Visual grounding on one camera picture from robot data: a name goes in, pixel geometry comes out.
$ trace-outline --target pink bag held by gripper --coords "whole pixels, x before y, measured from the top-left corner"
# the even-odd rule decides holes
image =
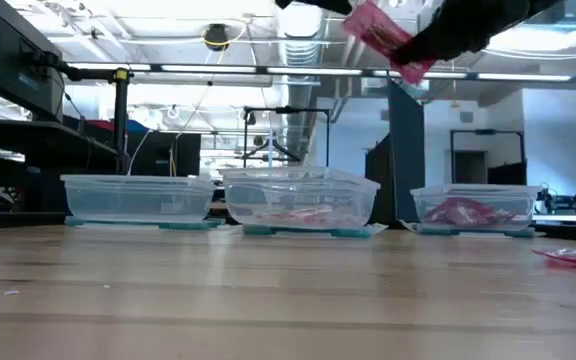
[[[392,50],[412,38],[371,0],[357,6],[344,20],[343,28],[387,58],[390,58]],[[390,66],[406,82],[418,84],[434,63],[435,60],[427,60],[399,66],[391,61]]]

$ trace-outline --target clear plastic bin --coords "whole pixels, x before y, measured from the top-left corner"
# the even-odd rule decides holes
[[[219,170],[230,215],[247,225],[299,229],[359,228],[380,185],[329,168]]]
[[[215,186],[198,178],[62,175],[68,207],[81,220],[189,223],[203,220]]]
[[[411,190],[424,228],[521,230],[532,220],[538,186],[454,184]]]

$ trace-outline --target blue base of container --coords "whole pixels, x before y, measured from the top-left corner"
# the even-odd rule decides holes
[[[502,234],[505,236],[515,238],[532,238],[535,235],[534,228],[525,228],[522,230],[503,231],[503,230],[486,230],[486,229],[437,229],[437,228],[424,228],[423,225],[417,224],[416,228],[418,234],[424,235],[459,235],[462,233],[477,233],[477,234]]]
[[[340,238],[359,238],[368,239],[379,231],[383,230],[378,226],[367,225],[357,229],[298,229],[279,226],[265,225],[243,225],[244,234],[246,235],[276,235],[280,232],[295,234],[329,234],[333,237]]]
[[[128,226],[157,226],[168,230],[208,230],[223,225],[223,219],[207,219],[197,223],[175,222],[138,222],[138,221],[113,221],[113,220],[83,220],[74,216],[67,216],[65,224],[68,226],[81,226],[86,224],[95,225],[128,225]]]

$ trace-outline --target table surface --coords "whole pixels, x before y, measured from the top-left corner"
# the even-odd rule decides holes
[[[0,359],[576,359],[560,246],[0,229]]]

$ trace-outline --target workbench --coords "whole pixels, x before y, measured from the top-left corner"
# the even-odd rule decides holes
[[[576,359],[561,246],[0,229],[0,359]]]

